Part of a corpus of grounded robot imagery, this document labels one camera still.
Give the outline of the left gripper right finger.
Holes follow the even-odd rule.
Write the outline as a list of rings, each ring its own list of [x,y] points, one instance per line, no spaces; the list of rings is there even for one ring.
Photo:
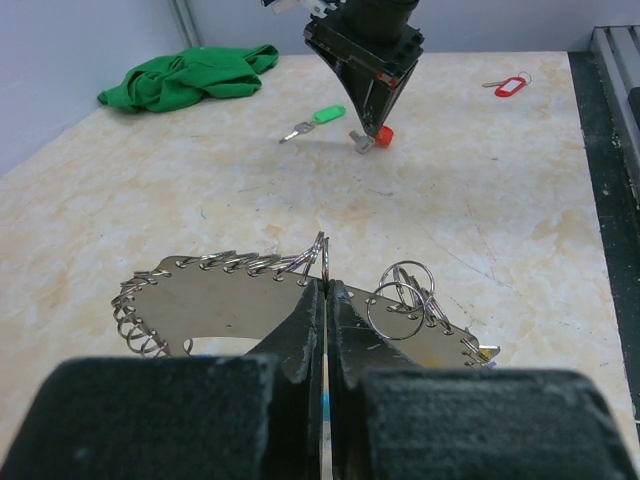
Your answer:
[[[329,282],[326,296],[332,467],[335,479],[386,479],[370,434],[378,401],[361,381],[371,371],[419,370],[372,329],[357,312],[340,280]]]

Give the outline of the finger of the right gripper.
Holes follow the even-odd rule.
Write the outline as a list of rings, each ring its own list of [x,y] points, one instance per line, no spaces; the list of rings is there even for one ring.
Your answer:
[[[391,110],[406,87],[415,70],[412,65],[399,77],[392,77],[386,72],[378,72],[372,81],[369,96],[369,132],[378,133]]]
[[[375,121],[369,108],[369,100],[373,91],[372,78],[354,62],[341,57],[319,43],[307,42],[309,46],[336,75],[345,89],[358,115],[365,133],[373,133]]]

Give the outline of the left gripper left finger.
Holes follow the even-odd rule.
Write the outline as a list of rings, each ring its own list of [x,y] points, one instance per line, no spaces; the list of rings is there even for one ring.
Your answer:
[[[249,355],[264,372],[262,479],[319,479],[322,467],[325,295],[317,280]]]

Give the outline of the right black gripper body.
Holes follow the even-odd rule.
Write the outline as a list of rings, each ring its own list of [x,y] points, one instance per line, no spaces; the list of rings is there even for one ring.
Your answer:
[[[424,37],[409,25],[416,1],[332,1],[313,16],[305,43],[341,82],[358,75],[398,83],[415,67]]]

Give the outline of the large keyring with blue handle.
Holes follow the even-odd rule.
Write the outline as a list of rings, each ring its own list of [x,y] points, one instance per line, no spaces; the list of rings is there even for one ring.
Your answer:
[[[194,354],[202,338],[262,340],[284,321],[315,281],[328,288],[329,239],[293,256],[238,253],[170,256],[121,283],[112,301],[118,334],[147,358]],[[491,367],[500,353],[455,326],[435,296],[435,279],[423,264],[390,265],[371,291],[347,287],[360,324],[418,364],[431,368]]]

